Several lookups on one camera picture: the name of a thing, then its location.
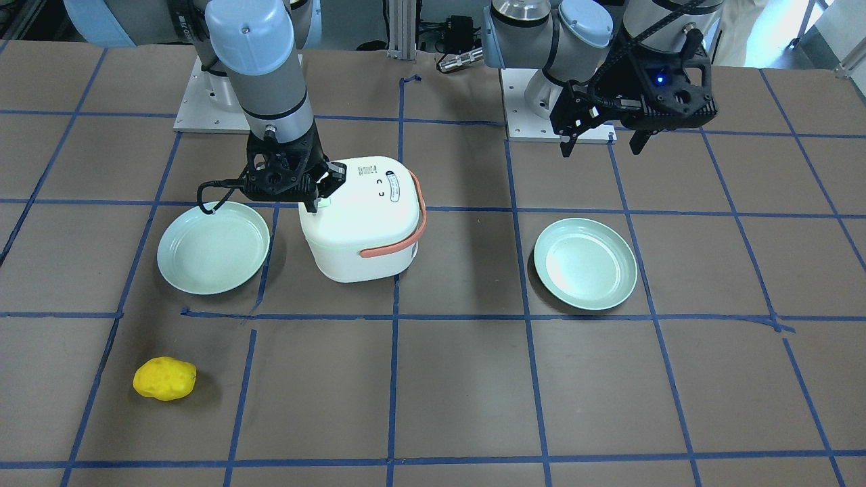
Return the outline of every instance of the light blue joint cap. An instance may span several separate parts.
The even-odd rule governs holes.
[[[313,12],[310,14],[310,32],[304,48],[314,48],[322,44],[322,5],[320,0],[313,0]]]
[[[105,0],[63,0],[63,4],[75,29],[91,44],[103,48],[135,47]]]
[[[562,23],[581,41],[594,48],[606,48],[611,41],[611,14],[592,0],[562,0]]]
[[[213,0],[204,19],[220,61],[242,75],[266,75],[292,54],[292,19],[280,0]]]
[[[496,39],[496,26],[493,17],[490,16],[490,7],[484,7],[484,63],[491,68],[505,68],[502,60],[502,51],[499,49],[499,41]]]

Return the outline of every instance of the blue grid line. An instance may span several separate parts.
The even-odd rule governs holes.
[[[400,118],[397,119],[400,125],[397,128],[397,160],[401,164],[403,163],[403,129],[405,126],[405,84],[410,81],[421,81],[421,76],[415,74],[408,78],[400,78]]]
[[[386,466],[389,463],[385,458],[290,458],[236,460],[235,467],[369,467]]]
[[[90,79],[87,80],[87,85],[84,87],[84,92],[81,94],[81,98],[78,100],[78,104],[75,106],[74,114],[69,118],[69,123],[66,125],[66,129],[63,131],[63,135],[60,137],[60,140],[57,142],[57,147],[55,147],[54,153],[51,154],[51,159],[48,160],[48,163],[45,165],[45,170],[42,171],[42,175],[39,177],[39,180],[36,182],[36,187],[33,188],[33,192],[30,194],[30,198],[27,204],[24,206],[24,210],[21,213],[21,216],[18,218],[18,221],[15,223],[15,227],[12,229],[12,233],[9,235],[9,240],[6,241],[6,245],[3,247],[3,251],[0,252],[0,266],[3,265],[3,261],[6,259],[6,256],[9,255],[10,250],[12,249],[12,244],[15,242],[15,239],[18,237],[18,232],[21,231],[22,225],[24,225],[24,220],[27,219],[27,216],[30,213],[30,208],[33,207],[33,202],[36,200],[36,196],[39,195],[39,191],[42,189],[42,186],[45,184],[45,180],[48,178],[48,173],[51,172],[51,168],[54,166],[57,161],[57,156],[60,155],[60,151],[63,148],[63,144],[66,142],[66,138],[69,136],[69,133],[72,131],[72,125],[75,123],[76,114],[81,111],[81,106],[84,105],[84,100],[87,99],[87,95],[90,93],[90,88],[94,85],[94,81],[96,80],[96,75],[100,72],[100,68],[102,67],[102,63],[106,59],[106,54],[108,53],[108,49],[103,49],[102,54],[100,55],[100,59],[96,62],[96,66],[94,67],[93,73],[90,74]]]
[[[634,132],[633,128],[614,127],[619,132]],[[700,133],[699,128],[677,128],[668,132],[678,133]],[[713,133],[718,135],[749,135],[758,137],[793,137],[793,133],[784,132],[748,132],[744,130],[713,130],[704,128],[703,132]],[[797,133],[800,137],[809,137],[813,139],[866,139],[866,134],[841,134],[841,133]]]
[[[400,121],[399,117],[362,117],[357,115],[315,115],[316,120]]]
[[[74,469],[200,469],[225,468],[225,460],[80,460]]]
[[[851,234],[848,232],[848,227],[845,226],[845,222],[839,218],[839,211],[836,209],[836,205],[833,204],[832,198],[830,198],[830,194],[827,192],[827,188],[824,186],[824,182],[821,180],[821,177],[818,176],[818,170],[815,168],[815,165],[812,164],[811,159],[809,158],[809,154],[806,152],[805,147],[803,147],[803,141],[800,140],[800,136],[796,130],[794,130],[794,125],[791,123],[791,120],[788,119],[788,114],[785,112],[785,109],[782,108],[782,102],[779,101],[779,97],[776,96],[776,92],[773,91],[772,86],[770,85],[770,80],[767,79],[764,74],[763,69],[758,70],[760,72],[761,78],[764,79],[764,84],[766,84],[766,88],[770,91],[770,95],[772,95],[773,101],[776,102],[776,106],[779,108],[779,112],[782,113],[782,118],[785,119],[785,123],[788,125],[788,128],[791,130],[791,134],[794,136],[794,140],[797,141],[797,146],[800,148],[800,152],[803,154],[803,158],[806,161],[806,164],[809,165],[809,169],[811,170],[812,176],[815,177],[815,181],[818,183],[818,187],[821,188],[821,192],[824,194],[824,198],[827,200],[827,204],[830,205],[830,210],[833,211],[833,214],[837,216],[837,221],[839,222],[839,226],[842,227],[842,232],[845,234],[845,238],[848,238],[848,243],[851,245],[851,249],[854,251],[854,255],[857,257],[857,260],[860,261],[860,267],[863,270],[866,270],[866,261],[863,260],[863,255],[860,253],[860,250],[857,248],[856,243],[854,243],[854,238],[851,237]]]
[[[721,189],[725,192],[725,198],[727,198],[727,203],[731,207],[731,212],[734,214],[734,221],[737,223],[737,228],[740,230],[740,235],[743,238],[743,245],[746,246],[746,252],[749,254],[749,260],[752,261],[752,266],[755,269],[755,275],[758,277],[758,283],[760,284],[761,293],[764,295],[764,301],[766,302],[766,307],[770,311],[770,317],[774,323],[778,322],[778,315],[776,314],[775,308],[772,306],[772,301],[770,301],[770,292],[766,288],[766,283],[764,282],[764,275],[761,274],[760,266],[758,265],[758,258],[754,254],[754,250],[752,249],[752,244],[749,242],[749,237],[746,235],[746,228],[743,226],[742,220],[740,220],[740,215],[737,213],[737,207],[734,204],[734,198],[731,196],[730,190],[727,189],[727,183],[725,182],[725,177],[721,174],[721,167],[719,166],[719,161],[715,158],[715,153],[713,152],[713,147],[709,143],[709,138],[707,134],[701,131],[701,137],[703,138],[704,145],[707,146],[707,153],[709,154],[710,160],[713,161],[713,168],[715,169],[715,173],[719,176],[719,182],[721,183]],[[781,331],[781,327],[776,326],[776,331]]]
[[[54,116],[72,116],[73,111],[49,111],[49,110],[9,110],[0,108],[0,115],[54,115]]]
[[[845,135],[840,133],[797,133],[798,137],[807,139],[866,139],[866,135]]]
[[[388,471],[386,487],[394,485],[394,457],[397,443],[397,351],[400,326],[400,275],[394,276],[394,307],[391,318],[391,382],[388,392]]]
[[[175,155],[178,152],[180,138],[181,133],[178,133],[174,138],[174,144],[171,146],[171,152],[169,153],[168,161],[165,163],[165,169],[163,170],[162,179],[159,181],[159,187],[157,188],[156,195],[153,198],[153,205],[151,206],[150,214],[147,217],[145,228],[141,232],[139,246],[135,251],[135,257],[132,259],[132,264],[129,268],[129,274],[126,276],[126,283],[124,284],[123,291],[120,294],[120,300],[118,301],[116,313],[117,317],[114,318],[114,323],[112,324],[111,330],[108,332],[108,339],[106,340],[106,345],[102,352],[100,363],[96,368],[94,382],[90,387],[90,394],[87,396],[87,403],[84,406],[84,412],[81,414],[81,422],[79,423],[78,431],[75,434],[75,440],[72,444],[72,449],[69,452],[69,461],[66,469],[63,472],[63,477],[60,483],[61,487],[66,487],[68,485],[69,476],[72,474],[72,465],[74,461],[78,458],[78,450],[81,448],[81,441],[84,439],[84,431],[87,429],[87,423],[90,420],[90,413],[93,410],[94,402],[96,401],[96,392],[99,390],[100,383],[102,381],[102,372],[105,370],[106,364],[108,363],[108,355],[111,353],[111,349],[114,345],[114,338],[117,336],[117,330],[120,326],[120,317],[123,316],[123,308],[126,305],[126,298],[129,296],[129,290],[132,287],[132,280],[135,277],[135,271],[139,267],[141,255],[144,253],[145,244],[147,243],[147,237],[150,234],[151,227],[153,225],[153,218],[156,216],[156,201],[159,200],[159,197],[160,195],[162,195],[162,191],[165,188],[165,181],[168,180],[169,172],[171,172],[171,165],[174,163]]]
[[[439,124],[439,125],[460,125],[460,126],[493,126],[493,127],[504,127],[504,121],[493,121],[493,120],[437,120],[437,119],[403,119],[404,122],[407,123],[431,123],[431,124]]]
[[[787,321],[866,321],[866,316],[780,315]]]
[[[274,254],[274,238],[276,238],[276,225],[277,221],[280,218],[280,207],[274,207],[274,215],[271,217],[271,236],[268,242],[268,254],[265,256],[265,262],[262,264],[262,276],[259,280],[259,292],[255,298],[255,304],[253,305],[250,314],[255,311],[260,304],[262,304],[262,300],[265,298],[265,285],[268,282],[268,271],[270,270],[270,258]]]
[[[61,311],[0,311],[0,317],[8,318],[75,318],[83,320],[113,320],[120,318],[120,313],[87,313]]]
[[[835,457],[863,458],[866,450],[834,450]],[[767,450],[767,451],[705,451],[695,452],[697,460],[745,459],[745,458],[827,458],[826,450]],[[552,455],[552,464],[577,463],[628,463],[688,460],[688,453],[626,453],[609,455]],[[456,464],[541,464],[540,455],[517,457],[420,457],[399,458],[393,463],[400,465],[456,465]],[[388,458],[252,458],[235,460],[235,468],[244,467],[346,467],[386,466]],[[10,461],[0,462],[0,470],[51,470],[63,468],[65,461]],[[73,462],[74,469],[136,469],[136,468],[218,468],[229,465],[227,460],[79,460]]]
[[[182,308],[180,314],[190,318],[236,318],[240,320],[263,320],[263,321],[305,321],[305,320],[334,320],[334,321],[386,321],[393,315],[304,315],[304,314],[260,314],[242,315],[235,313],[213,313],[209,311],[192,311]],[[769,316],[760,315],[713,315],[713,314],[666,314],[666,315],[412,315],[398,314],[400,320],[416,321],[522,321],[529,318],[532,321],[651,321],[653,317],[659,320],[716,320],[716,321],[751,321],[768,327],[779,326],[785,331],[796,333],[792,327],[773,323]],[[827,320],[835,317],[826,316]]]
[[[427,211],[498,211],[510,212],[511,208],[504,206],[427,206]]]
[[[613,138],[607,144],[607,152],[611,157],[611,164],[613,165],[613,174],[617,180],[617,188],[619,190],[619,198],[623,202],[623,208],[627,211],[629,209],[629,203],[625,198],[625,188],[623,187],[623,179],[619,173],[619,165],[617,164],[617,156],[613,153]],[[676,416],[680,421],[680,428],[682,429],[682,439],[686,444],[686,453],[688,454],[688,462],[692,467],[692,476],[695,478],[695,487],[701,487],[701,473],[698,471],[698,464],[695,461],[695,449],[692,446],[691,436],[688,434],[688,425],[686,424],[686,415],[682,410],[682,402],[680,401],[680,392],[676,387],[676,380],[674,378],[674,368],[670,363],[670,357],[668,355],[668,346],[664,341],[664,334],[662,333],[662,325],[659,322],[658,315],[656,313],[656,305],[652,299],[652,291],[650,290],[650,281],[647,277],[646,268],[643,265],[643,254],[641,253],[640,245],[637,243],[637,233],[635,232],[634,222],[631,220],[631,215],[626,212],[625,213],[625,221],[629,226],[629,233],[631,234],[631,242],[635,249],[635,260],[637,260],[637,266],[641,271],[641,279],[643,280],[643,287],[646,290],[647,296],[647,304],[649,306],[649,313],[652,315],[653,327],[656,329],[656,338],[658,339],[659,348],[662,351],[662,359],[664,361],[665,372],[668,375],[668,383],[670,386],[671,395],[674,398],[674,406],[676,407]]]
[[[138,117],[147,119],[173,119],[178,114],[137,114],[134,112],[80,112],[85,117]]]
[[[794,358],[794,351],[791,349],[791,343],[787,338],[782,339],[785,343],[785,351],[788,353],[788,359],[791,360],[791,367],[794,369],[794,374],[797,375],[797,382],[800,385],[800,390],[803,391],[803,397],[806,399],[806,404],[809,406],[812,419],[815,421],[815,427],[818,429],[818,435],[821,437],[821,443],[824,444],[824,454],[830,459],[830,464],[833,466],[833,473],[836,474],[836,480],[839,482],[839,487],[845,487],[845,481],[842,479],[842,472],[839,471],[839,465],[836,462],[836,456],[833,449],[830,448],[830,441],[827,439],[827,434],[824,432],[824,426],[821,425],[821,419],[818,417],[818,410],[815,408],[815,403],[812,402],[809,395],[809,389],[806,387],[803,374],[800,373],[800,366],[797,365],[797,359]]]
[[[132,118],[158,118],[173,119],[177,114],[149,114],[135,112],[76,112],[64,110],[9,110],[0,108],[0,115],[78,115],[80,117],[132,117]]]
[[[0,198],[0,204],[22,204],[27,203],[26,198]],[[74,199],[74,198],[37,198],[34,205],[117,205],[117,206],[149,206],[153,204],[148,199]],[[272,203],[248,201],[244,203],[253,208],[297,208],[296,203]],[[194,201],[158,201],[158,206],[195,206]],[[441,206],[428,205],[427,211],[479,211],[479,212],[502,212],[512,211],[506,206]],[[685,217],[754,217],[754,218],[825,218],[825,219],[866,219],[866,214],[855,213],[771,213],[771,212],[731,212],[731,211],[681,211],[681,210],[620,210],[618,208],[535,208],[518,207],[519,213],[587,213],[587,214],[611,214],[624,215],[657,215],[657,216],[685,216]]]
[[[237,411],[235,413],[235,427],[231,433],[231,444],[229,445],[229,460],[225,465],[225,477],[223,487],[231,485],[231,474],[235,467],[235,456],[237,454],[237,441],[241,437],[241,423],[243,422],[243,408],[247,404],[247,389],[249,388],[249,374],[253,368],[253,354],[255,353],[255,337],[257,332],[249,330],[249,348],[247,349],[247,361],[243,366],[243,380],[241,382],[241,393],[237,400]]]
[[[535,400],[535,418],[539,427],[539,443],[541,447],[541,459],[544,468],[544,480],[546,487],[553,486],[553,477],[550,472],[550,452],[547,450],[547,431],[544,423],[544,409],[541,406],[541,387],[539,383],[538,362],[535,360],[535,340],[533,339],[533,322],[529,313],[529,294],[527,292],[527,272],[523,260],[523,244],[520,238],[520,217],[517,212],[517,191],[514,184],[514,171],[511,165],[511,146],[508,139],[505,144],[505,163],[508,171],[508,191],[511,197],[511,217],[514,221],[514,240],[517,245],[517,268],[520,273],[520,297],[523,300],[523,321],[527,328],[527,351],[529,353],[529,372],[533,381],[533,398]]]

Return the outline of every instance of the rice cooker lid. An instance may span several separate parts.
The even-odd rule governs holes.
[[[417,228],[418,195],[402,164],[382,156],[339,162],[346,165],[346,182],[320,201],[318,213],[299,209],[307,240],[326,248],[362,250],[394,244]]]

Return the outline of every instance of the label sticker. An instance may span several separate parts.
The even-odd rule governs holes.
[[[397,181],[397,174],[394,174],[394,171],[388,171],[385,173],[385,176],[391,185],[391,201],[396,203],[400,201],[400,183]]]

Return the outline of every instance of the wall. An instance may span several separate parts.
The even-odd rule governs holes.
[[[837,58],[845,56],[866,36],[866,0],[836,0],[815,23],[815,28]],[[852,78],[866,92],[866,61]]]

